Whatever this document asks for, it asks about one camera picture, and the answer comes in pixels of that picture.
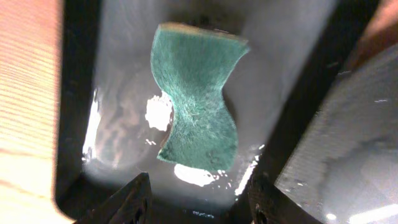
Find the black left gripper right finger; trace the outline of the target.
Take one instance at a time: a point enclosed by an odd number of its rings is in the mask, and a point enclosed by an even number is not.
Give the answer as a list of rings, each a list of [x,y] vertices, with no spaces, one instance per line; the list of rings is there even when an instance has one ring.
[[[322,224],[283,194],[264,175],[252,175],[248,199],[255,224]]]

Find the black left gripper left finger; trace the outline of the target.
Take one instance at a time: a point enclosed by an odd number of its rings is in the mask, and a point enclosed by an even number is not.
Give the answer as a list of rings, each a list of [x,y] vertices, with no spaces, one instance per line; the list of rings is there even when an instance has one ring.
[[[152,205],[149,174],[141,172],[74,224],[145,224]]]

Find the green yellow sponge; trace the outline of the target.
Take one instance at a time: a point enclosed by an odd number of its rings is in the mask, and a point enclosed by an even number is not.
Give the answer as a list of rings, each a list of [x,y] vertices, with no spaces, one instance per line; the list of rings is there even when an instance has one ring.
[[[233,166],[238,134],[223,87],[248,52],[247,40],[236,35],[176,22],[158,26],[150,66],[174,110],[159,160],[208,171]]]

